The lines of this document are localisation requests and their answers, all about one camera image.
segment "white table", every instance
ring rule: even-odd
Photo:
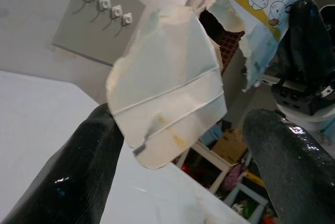
[[[96,106],[73,84],[0,71],[0,220]],[[248,222],[175,165],[143,168],[124,144],[101,223]]]

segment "clutter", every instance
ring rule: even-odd
[[[245,170],[245,172],[243,173],[243,175],[244,175],[244,177],[246,177],[247,179],[249,179],[252,182],[256,183],[257,185],[265,188],[265,184],[262,181],[262,179],[259,178],[256,175],[254,175],[253,173],[251,173],[249,170]]]
[[[276,224],[271,217],[264,217],[262,219],[262,224]]]
[[[232,205],[231,207],[231,209],[237,212],[239,215],[242,215],[243,208],[244,208],[243,204],[237,204],[237,203]]]
[[[246,195],[248,195],[252,200],[247,201],[244,205],[242,214],[248,219],[251,224],[259,223],[263,211],[268,204],[268,200],[259,195],[258,193],[254,192],[253,190],[249,189],[245,185],[238,183],[233,191],[229,193],[226,197],[224,202],[228,206],[232,206],[238,196],[239,192],[242,191]]]
[[[242,128],[238,128],[225,131],[224,136],[219,139],[212,151],[227,160],[230,164],[235,164],[241,160],[247,149]]]
[[[214,125],[201,137],[201,142],[205,146],[209,146],[213,142],[218,141],[220,138],[222,138],[222,135],[223,133],[221,129],[217,125]]]
[[[240,175],[243,172],[243,165],[236,165],[225,177],[223,186],[226,190],[233,190],[240,181]]]

